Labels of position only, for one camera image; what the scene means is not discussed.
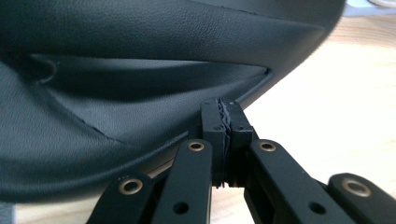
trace black leather object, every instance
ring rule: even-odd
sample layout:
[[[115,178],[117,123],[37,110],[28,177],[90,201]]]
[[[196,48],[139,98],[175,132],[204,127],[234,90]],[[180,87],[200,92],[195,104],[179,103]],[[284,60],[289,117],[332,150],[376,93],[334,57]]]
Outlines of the black leather object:
[[[323,41],[343,5],[1,1],[0,200],[89,191],[172,160],[203,100],[252,103]]]

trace metal ring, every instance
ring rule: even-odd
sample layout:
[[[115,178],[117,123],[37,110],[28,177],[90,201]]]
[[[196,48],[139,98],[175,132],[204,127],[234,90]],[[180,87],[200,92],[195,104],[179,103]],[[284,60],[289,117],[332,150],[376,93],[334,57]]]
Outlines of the metal ring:
[[[135,184],[135,186],[133,186],[131,189],[127,189],[126,187],[129,184]],[[123,181],[120,184],[119,191],[120,191],[121,194],[131,195],[131,194],[136,194],[142,188],[143,188],[143,182],[141,180],[139,180],[139,179],[128,179],[128,180]]]
[[[369,197],[372,194],[369,187],[363,185],[361,182],[356,181],[354,179],[349,179],[349,178],[344,179],[342,182],[342,186],[350,193],[353,193],[360,197]]]
[[[205,148],[205,145],[200,142],[191,142],[191,143],[189,143],[187,148],[191,151],[201,151],[202,149]]]
[[[272,152],[272,151],[276,150],[276,146],[274,146],[273,144],[271,144],[269,142],[260,142],[259,146],[260,146],[261,150],[268,151],[268,152]]]

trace wooden floor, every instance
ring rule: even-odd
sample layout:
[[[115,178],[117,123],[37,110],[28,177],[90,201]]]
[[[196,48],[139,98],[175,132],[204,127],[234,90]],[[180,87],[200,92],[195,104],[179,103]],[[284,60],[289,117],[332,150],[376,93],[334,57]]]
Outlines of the wooden floor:
[[[396,15],[343,18],[246,113],[314,178],[349,172],[396,198]],[[213,189],[211,223],[253,223],[242,193]],[[96,201],[18,205],[17,223],[83,223]]]

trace wooden table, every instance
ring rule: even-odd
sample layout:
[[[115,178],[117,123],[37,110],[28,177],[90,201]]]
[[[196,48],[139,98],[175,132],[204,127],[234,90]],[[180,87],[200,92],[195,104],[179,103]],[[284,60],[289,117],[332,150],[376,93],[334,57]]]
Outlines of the wooden table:
[[[353,173],[396,198],[396,15],[341,19],[246,113],[314,178]],[[253,223],[242,194],[213,189],[211,223]],[[83,223],[96,201],[18,205],[17,222]]]

